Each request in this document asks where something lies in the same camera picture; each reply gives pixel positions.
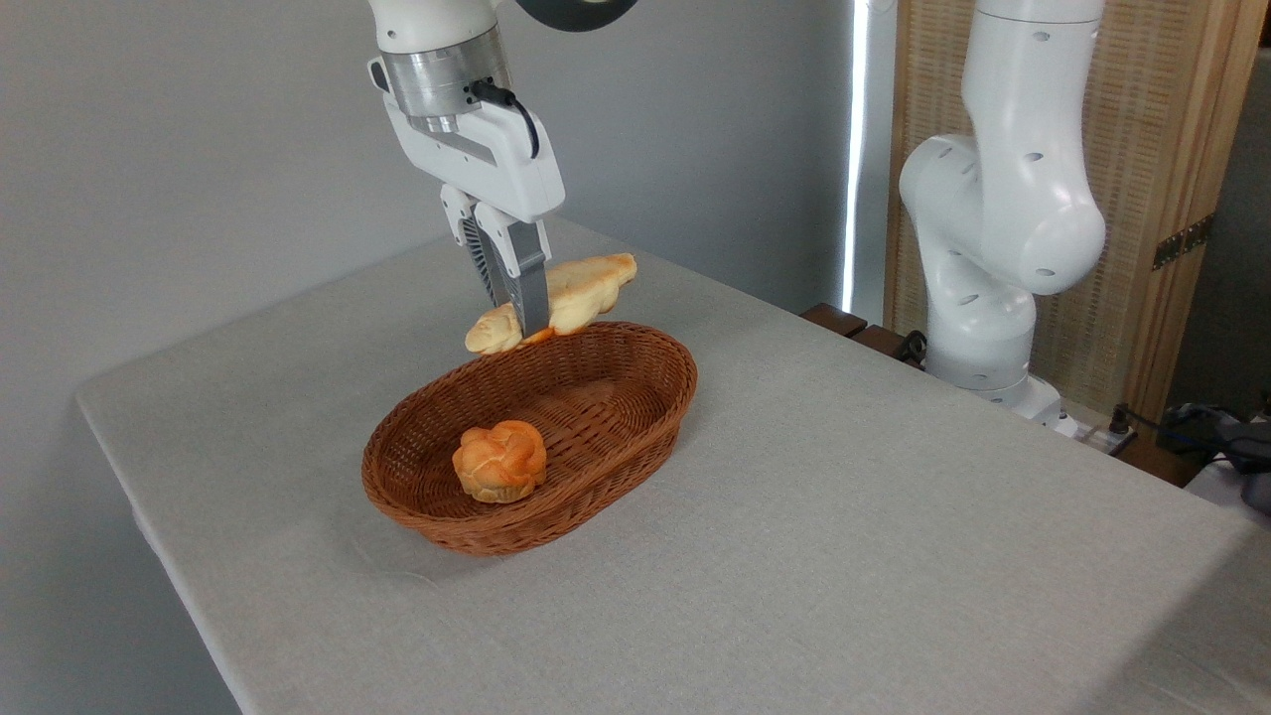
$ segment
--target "oval basket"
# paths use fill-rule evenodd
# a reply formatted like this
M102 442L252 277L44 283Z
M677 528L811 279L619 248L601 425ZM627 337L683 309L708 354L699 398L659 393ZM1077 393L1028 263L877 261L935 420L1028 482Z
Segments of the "oval basket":
M670 457L698 370L671 335L634 323L478 357L403 400L362 458L366 497L403 527L473 556L516 554L569 533ZM468 428L525 420L543 434L547 481L482 504L450 462Z

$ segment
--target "bread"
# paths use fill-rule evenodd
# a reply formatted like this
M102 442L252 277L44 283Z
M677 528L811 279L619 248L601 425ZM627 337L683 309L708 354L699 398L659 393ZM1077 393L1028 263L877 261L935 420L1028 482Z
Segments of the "bread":
M516 309L511 302L488 310L468 330L464 345L473 352L493 354L531 344L554 334L571 334L587 326L596 315L618 302L618 288L636 277L636 257L630 253L595 255L569 260L548 269L548 326L521 334Z
M486 504L508 504L543 484L548 453L534 425L507 420L465 432L451 462L465 494Z

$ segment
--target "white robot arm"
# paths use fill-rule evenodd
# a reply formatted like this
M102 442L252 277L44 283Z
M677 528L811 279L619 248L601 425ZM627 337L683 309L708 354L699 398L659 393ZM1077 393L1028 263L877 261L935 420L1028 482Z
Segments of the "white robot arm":
M1033 293L1080 281L1103 249L1085 178L1082 100L1103 0L979 0L962 74L975 137L935 136L900 192L928 287L927 370L1055 427L1028 376Z
M455 240L524 334L548 325L543 216L564 201L547 128L510 91L501 0L369 0L380 56L367 63L407 157L444 183ZM609 24L636 0L517 0L549 27Z

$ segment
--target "table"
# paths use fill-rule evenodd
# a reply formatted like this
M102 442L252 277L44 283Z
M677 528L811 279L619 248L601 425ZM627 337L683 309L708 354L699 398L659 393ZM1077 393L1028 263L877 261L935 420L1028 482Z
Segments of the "table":
M564 221L558 258L623 250ZM694 353L671 460L576 532L442 551L361 451L469 359L437 241L78 400L248 714L1271 707L1271 535L637 251L615 319Z

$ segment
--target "white wall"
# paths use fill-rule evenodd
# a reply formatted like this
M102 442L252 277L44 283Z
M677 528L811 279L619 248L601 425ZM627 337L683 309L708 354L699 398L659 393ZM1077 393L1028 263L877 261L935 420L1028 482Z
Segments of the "white wall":
M833 300L836 5L643 0L587 36L505 6L564 215ZM437 184L365 80L360 0L4 0L0 33L0 712L234 711L71 392L441 235Z

